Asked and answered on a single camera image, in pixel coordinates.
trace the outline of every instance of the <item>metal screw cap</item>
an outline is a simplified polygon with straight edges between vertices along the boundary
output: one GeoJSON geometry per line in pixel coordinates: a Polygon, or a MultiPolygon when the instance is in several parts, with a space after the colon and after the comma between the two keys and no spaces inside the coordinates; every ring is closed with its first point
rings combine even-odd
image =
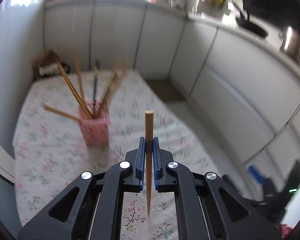
{"type": "Polygon", "coordinates": [[[168,163],[168,167],[172,168],[172,169],[175,169],[176,167],[178,167],[178,163],[176,163],[176,162],[169,162],[168,163]]]}
{"type": "Polygon", "coordinates": [[[130,167],[130,163],[126,162],[126,161],[121,162],[120,167],[123,168],[123,169],[126,169],[126,168],[130,167]]]}
{"type": "Polygon", "coordinates": [[[207,173],[207,179],[216,179],[217,175],[214,172],[207,173]]]}
{"type": "Polygon", "coordinates": [[[88,171],[85,171],[81,174],[81,178],[82,179],[89,179],[92,177],[92,173],[91,172],[88,172],[88,171]]]}

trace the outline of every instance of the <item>floral tablecloth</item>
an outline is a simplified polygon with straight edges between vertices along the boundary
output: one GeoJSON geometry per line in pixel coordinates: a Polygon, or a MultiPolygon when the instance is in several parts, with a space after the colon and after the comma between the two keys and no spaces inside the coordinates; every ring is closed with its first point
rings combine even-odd
{"type": "MultiPolygon", "coordinates": [[[[102,71],[97,94],[109,77],[102,71]]],[[[86,98],[92,98],[93,73],[82,74],[86,98]]],[[[70,75],[77,85],[77,77],[70,75]]],[[[23,104],[15,129],[16,201],[25,225],[59,192],[84,171],[108,170],[138,147],[144,136],[144,111],[154,110],[154,136],[160,148],[171,151],[174,160],[193,172],[218,172],[195,134],[178,119],[135,72],[128,72],[113,98],[109,116],[109,146],[87,147],[79,126],[63,116],[45,111],[46,103],[71,114],[78,104],[62,77],[35,82],[23,104]]],[[[178,239],[173,193],[157,193],[152,187],[152,210],[147,217],[146,195],[125,193],[121,239],[178,239]]]]}

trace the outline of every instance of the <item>wooden skewer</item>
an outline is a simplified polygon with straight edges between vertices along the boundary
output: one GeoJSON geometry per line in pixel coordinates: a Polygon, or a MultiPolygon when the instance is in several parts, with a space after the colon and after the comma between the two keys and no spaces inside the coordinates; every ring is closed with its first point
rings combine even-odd
{"type": "Polygon", "coordinates": [[[56,108],[54,108],[54,107],[52,107],[52,106],[48,106],[48,105],[46,105],[46,104],[42,104],[42,107],[43,107],[45,110],[49,111],[49,112],[53,112],[53,113],[55,113],[55,114],[63,115],[63,116],[65,116],[65,117],[70,118],[70,119],[72,119],[72,120],[75,120],[75,121],[77,121],[77,122],[81,122],[81,121],[82,121],[80,118],[78,118],[78,117],[76,117],[76,116],[74,116],[74,115],[72,115],[72,114],[68,114],[68,113],[66,113],[66,112],[63,112],[63,111],[61,111],[61,110],[59,110],[59,109],[56,109],[56,108]]]}
{"type": "Polygon", "coordinates": [[[108,96],[111,93],[111,86],[113,85],[113,83],[115,82],[116,79],[117,79],[117,73],[115,73],[114,76],[113,76],[113,78],[109,81],[109,84],[108,84],[108,86],[105,89],[105,93],[103,94],[103,97],[102,97],[99,109],[96,112],[94,118],[99,118],[101,116],[103,110],[105,109],[105,106],[108,104],[107,100],[108,100],[108,96]]]}
{"type": "Polygon", "coordinates": [[[99,70],[94,67],[94,84],[93,84],[93,118],[95,117],[95,101],[96,101],[96,95],[97,95],[97,90],[98,90],[98,75],[99,75],[99,70]]]}
{"type": "Polygon", "coordinates": [[[102,115],[103,111],[106,109],[106,106],[109,104],[115,91],[120,86],[122,79],[125,77],[127,68],[129,67],[129,65],[130,65],[130,61],[129,61],[129,59],[127,59],[122,66],[121,73],[119,73],[119,70],[118,70],[119,61],[116,62],[115,66],[114,66],[114,70],[110,76],[108,86],[106,87],[105,92],[102,96],[101,104],[100,104],[99,109],[96,112],[94,118],[99,118],[102,115]]]}
{"type": "Polygon", "coordinates": [[[75,72],[77,73],[77,82],[79,83],[81,98],[84,100],[80,59],[79,59],[79,54],[76,49],[74,49],[74,67],[75,67],[75,72]]]}
{"type": "Polygon", "coordinates": [[[104,104],[102,104],[102,107],[99,108],[99,110],[100,110],[99,117],[102,115],[102,113],[104,112],[106,107],[111,102],[111,99],[115,94],[115,91],[121,85],[121,82],[122,82],[123,78],[125,77],[125,75],[126,75],[126,71],[123,71],[122,74],[118,75],[116,80],[113,82],[113,84],[112,84],[112,86],[109,90],[109,93],[106,95],[106,99],[104,100],[104,104]]]}
{"type": "Polygon", "coordinates": [[[74,88],[74,86],[72,85],[68,75],[65,73],[64,69],[62,68],[60,62],[58,61],[58,67],[59,67],[59,71],[61,73],[61,75],[64,77],[65,82],[67,83],[68,87],[70,88],[74,98],[77,100],[78,104],[80,105],[80,107],[82,108],[85,116],[87,119],[92,119],[92,114],[89,111],[89,109],[87,108],[86,104],[82,103],[82,99],[80,97],[80,95],[77,93],[76,89],[74,88]]]}
{"type": "Polygon", "coordinates": [[[150,216],[151,191],[152,191],[152,147],[153,147],[153,111],[145,112],[145,178],[146,178],[146,195],[147,211],[150,216]]]}

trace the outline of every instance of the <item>brown floor mat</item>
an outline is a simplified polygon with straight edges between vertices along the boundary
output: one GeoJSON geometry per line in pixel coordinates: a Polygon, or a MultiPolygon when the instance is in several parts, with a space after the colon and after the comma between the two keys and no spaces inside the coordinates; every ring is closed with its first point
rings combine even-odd
{"type": "Polygon", "coordinates": [[[163,102],[184,100],[184,97],[168,80],[146,80],[146,83],[163,102]]]}

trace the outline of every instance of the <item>pink cup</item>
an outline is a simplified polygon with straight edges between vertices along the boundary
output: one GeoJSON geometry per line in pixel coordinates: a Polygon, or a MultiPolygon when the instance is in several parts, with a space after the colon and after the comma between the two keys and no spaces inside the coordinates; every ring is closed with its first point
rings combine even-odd
{"type": "MultiPolygon", "coordinates": [[[[93,102],[86,102],[87,107],[93,113],[93,102]]],[[[96,109],[100,105],[100,101],[96,102],[96,109]]],[[[109,110],[103,112],[98,119],[87,119],[83,110],[79,107],[79,115],[82,118],[80,122],[80,130],[87,146],[100,146],[109,144],[109,110]]]]}

